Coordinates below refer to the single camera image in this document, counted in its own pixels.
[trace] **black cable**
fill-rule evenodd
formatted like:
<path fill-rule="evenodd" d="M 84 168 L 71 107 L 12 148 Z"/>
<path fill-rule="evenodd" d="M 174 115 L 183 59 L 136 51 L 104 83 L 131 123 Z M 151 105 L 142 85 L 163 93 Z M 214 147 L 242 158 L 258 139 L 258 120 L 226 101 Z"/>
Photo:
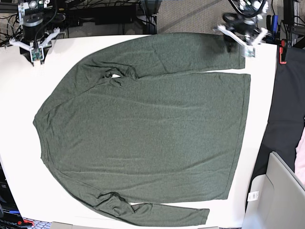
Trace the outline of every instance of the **black cable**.
<path fill-rule="evenodd" d="M 295 25 L 305 26 L 304 24 L 300 24 L 300 23 L 296 23 L 296 22 L 295 22 Z"/>
<path fill-rule="evenodd" d="M 131 1 L 131 0 L 126 0 L 126 1 L 117 0 L 117 1 L 115 1 L 114 6 L 116 6 L 116 4 L 117 4 L 118 2 L 119 2 L 119 3 L 125 4 L 125 3 L 129 2 L 129 1 Z"/>
<path fill-rule="evenodd" d="M 233 0 L 229 0 L 229 2 L 230 2 L 230 4 L 231 4 L 231 6 L 233 7 L 233 9 L 234 9 L 237 13 L 239 13 L 241 16 L 243 16 L 244 18 L 254 18 L 254 17 L 256 17 L 258 14 L 260 14 L 260 13 L 262 12 L 264 6 L 265 6 L 266 1 L 267 1 L 267 0 L 263 0 L 263 1 L 262 1 L 261 6 L 259 7 L 259 9 L 258 9 L 255 13 L 247 15 L 247 14 L 244 14 L 243 12 L 241 12 L 240 9 L 236 7 L 236 5 L 234 4 Z"/>
<path fill-rule="evenodd" d="M 300 17 L 300 16 L 294 16 L 294 18 L 298 18 L 301 20 L 301 22 L 303 22 L 305 24 L 305 21 Z"/>
<path fill-rule="evenodd" d="M 10 36 L 8 36 L 6 33 L 0 32 L 1 35 L 4 35 L 6 38 L 9 38 Z"/>
<path fill-rule="evenodd" d="M 104 1 L 104 0 L 99 0 L 99 1 L 97 1 L 96 3 L 92 4 L 91 6 L 89 6 L 88 8 L 91 8 L 91 7 L 96 6 L 96 5 L 99 5 L 99 4 L 105 4 L 105 5 L 107 6 L 106 3 L 100 3 L 100 2 L 102 2 L 102 1 Z"/>
<path fill-rule="evenodd" d="M 283 23 L 283 20 L 281 20 L 281 23 L 280 23 L 281 28 L 282 28 L 282 24 L 284 25 L 284 31 L 285 31 L 285 34 L 286 34 L 286 40 L 288 40 L 288 29 L 286 28 L 286 25 Z"/>
<path fill-rule="evenodd" d="M 17 34 L 18 30 L 20 30 L 20 33 L 22 32 L 22 31 L 21 31 L 21 25 L 17 28 L 16 34 Z"/>
<path fill-rule="evenodd" d="M 271 1 L 271 9 L 272 9 L 273 15 L 275 15 L 275 10 L 273 8 L 273 0 Z"/>
<path fill-rule="evenodd" d="M 143 6 L 143 3 L 141 2 L 140 3 L 140 7 L 141 7 L 141 10 L 143 10 L 143 13 L 144 13 L 144 16 L 146 17 L 146 19 L 148 19 L 148 21 L 144 21 L 144 20 L 141 20 L 141 19 L 139 19 L 139 20 L 141 20 L 141 21 L 143 21 L 143 22 L 146 22 L 146 23 L 149 23 L 149 24 L 151 24 L 151 25 L 154 25 L 152 22 L 151 22 L 151 20 L 150 20 L 150 18 L 146 15 L 146 13 L 145 13 L 145 9 L 144 9 L 144 6 Z"/>
<path fill-rule="evenodd" d="M 147 14 L 148 14 L 147 19 L 148 19 L 148 21 L 151 23 L 151 20 L 150 20 L 150 15 L 151 15 L 151 14 L 150 14 L 150 12 L 149 12 L 148 2 L 147 2 L 147 0 L 145 0 L 144 2 L 145 2 L 145 6 L 146 6 L 146 8 L 147 8 Z"/>
<path fill-rule="evenodd" d="M 14 23 L 13 23 L 13 27 L 15 26 L 15 23 L 19 23 L 18 21 L 17 21 L 17 15 L 16 15 L 16 18 L 15 18 L 15 21 L 14 21 Z"/>
<path fill-rule="evenodd" d="M 92 0 L 87 0 L 87 4 L 84 8 L 88 8 L 89 4 L 92 2 Z"/>
<path fill-rule="evenodd" d="M 150 21 L 144 21 L 144 20 L 142 20 L 142 19 L 140 19 L 140 18 L 137 18 L 137 19 L 140 20 L 140 21 L 143 21 L 143 22 L 145 22 L 145 23 L 151 24 L 151 25 L 153 25 L 153 26 L 156 26 L 155 24 L 151 23 Z"/>
<path fill-rule="evenodd" d="M 8 36 L 9 36 L 9 26 L 10 26 L 12 32 L 13 32 L 13 36 L 15 35 L 15 33 L 14 33 L 14 28 L 12 28 L 12 27 L 11 27 L 11 24 L 10 24 L 10 20 L 11 20 L 12 17 L 14 17 L 14 15 L 11 15 L 11 16 L 10 16 L 10 18 L 9 18 L 9 20 L 8 20 L 8 23 L 7 23 L 7 25 L 6 25 L 6 34 L 7 34 Z"/>
<path fill-rule="evenodd" d="M 287 32 L 290 32 L 289 28 L 288 28 L 288 25 L 287 24 L 284 24 L 284 27 L 286 29 Z"/>
<path fill-rule="evenodd" d="M 88 7 L 87 7 L 87 4 L 84 4 L 84 5 L 77 5 L 77 7 L 79 7 L 79 6 L 84 6 L 83 8 L 80 8 L 80 9 L 79 9 L 79 10 L 82 10 L 82 9 L 90 8 L 91 6 L 96 6 L 96 5 L 100 5 L 100 4 L 103 4 L 103 5 L 107 6 L 106 3 L 98 3 L 98 4 L 92 3 L 92 4 L 88 4 Z"/>
<path fill-rule="evenodd" d="M 85 0 L 73 0 L 73 1 L 71 1 L 71 2 L 69 2 L 69 3 L 67 3 L 67 8 L 68 9 L 71 9 L 71 8 L 73 8 L 73 7 L 76 7 L 76 6 L 78 6 L 79 4 L 81 4 L 81 3 L 83 3 Z"/>
<path fill-rule="evenodd" d="M 3 41 L 3 42 L 0 42 L 0 47 L 1 47 L 2 45 L 6 44 L 7 42 L 8 42 L 8 40 Z"/>
<path fill-rule="evenodd" d="M 92 19 L 79 18 L 79 19 L 83 20 L 82 22 L 94 22 L 94 18 Z"/>
<path fill-rule="evenodd" d="M 55 8 L 55 12 L 54 12 L 53 17 L 51 17 L 51 19 L 50 19 L 47 23 L 45 23 L 43 26 L 41 26 L 41 27 L 37 30 L 36 34 L 35 34 L 35 39 L 34 39 L 34 48 L 35 48 L 35 49 L 38 48 L 38 42 L 37 42 L 37 35 L 38 35 L 38 33 L 39 33 L 42 29 L 44 29 L 44 28 L 45 28 L 45 27 L 55 18 L 56 14 L 57 14 L 57 0 L 54 0 L 53 4 L 54 4 L 54 5 L 53 5 L 52 8 Z"/>
<path fill-rule="evenodd" d="M 4 17 L 4 18 L 0 18 L 0 19 L 7 19 L 7 18 L 15 16 L 15 15 L 17 15 L 17 14 L 13 14 L 13 15 L 10 15 L 10 16 Z"/>

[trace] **green long-sleeve shirt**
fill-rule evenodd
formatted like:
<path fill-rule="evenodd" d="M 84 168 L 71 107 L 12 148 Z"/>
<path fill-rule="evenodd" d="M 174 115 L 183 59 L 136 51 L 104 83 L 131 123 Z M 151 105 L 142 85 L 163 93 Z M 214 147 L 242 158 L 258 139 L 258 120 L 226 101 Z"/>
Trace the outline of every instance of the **green long-sleeve shirt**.
<path fill-rule="evenodd" d="M 139 226 L 205 224 L 208 209 L 161 203 L 227 198 L 250 76 L 198 72 L 243 67 L 239 50 L 226 53 L 222 37 L 207 34 L 100 50 L 77 63 L 36 114 L 41 158 L 102 215 Z"/>

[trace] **white table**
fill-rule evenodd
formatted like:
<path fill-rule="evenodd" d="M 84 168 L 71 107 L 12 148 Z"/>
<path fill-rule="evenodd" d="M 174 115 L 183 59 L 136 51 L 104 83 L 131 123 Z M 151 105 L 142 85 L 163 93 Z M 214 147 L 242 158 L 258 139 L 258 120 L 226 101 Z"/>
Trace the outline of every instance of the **white table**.
<path fill-rule="evenodd" d="M 139 37 L 58 40 L 45 64 L 35 67 L 19 54 L 17 47 L 0 48 L 0 160 L 23 217 L 105 229 L 137 228 L 89 210 L 61 187 L 40 159 L 40 141 L 32 121 L 42 103 L 80 59 Z M 251 74 L 244 140 L 229 197 L 227 200 L 169 204 L 209 208 L 208 220 L 201 228 L 242 225 L 248 185 L 269 116 L 275 68 L 276 46 L 262 44 L 256 48 L 256 58 L 246 59 L 245 69 L 225 71 Z"/>

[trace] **label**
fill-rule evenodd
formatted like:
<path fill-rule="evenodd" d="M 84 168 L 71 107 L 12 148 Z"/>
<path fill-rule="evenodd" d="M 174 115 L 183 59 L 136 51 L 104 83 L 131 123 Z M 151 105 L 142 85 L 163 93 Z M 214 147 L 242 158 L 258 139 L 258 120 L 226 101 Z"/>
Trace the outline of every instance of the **label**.
<path fill-rule="evenodd" d="M 120 76 L 120 75 L 117 75 L 117 74 L 113 74 L 113 75 L 111 76 L 111 78 L 113 78 L 113 79 L 119 78 L 119 77 L 121 77 L 121 76 Z"/>
<path fill-rule="evenodd" d="M 259 191 L 250 192 L 250 193 L 248 194 L 248 202 L 258 200 L 258 196 L 259 196 Z"/>

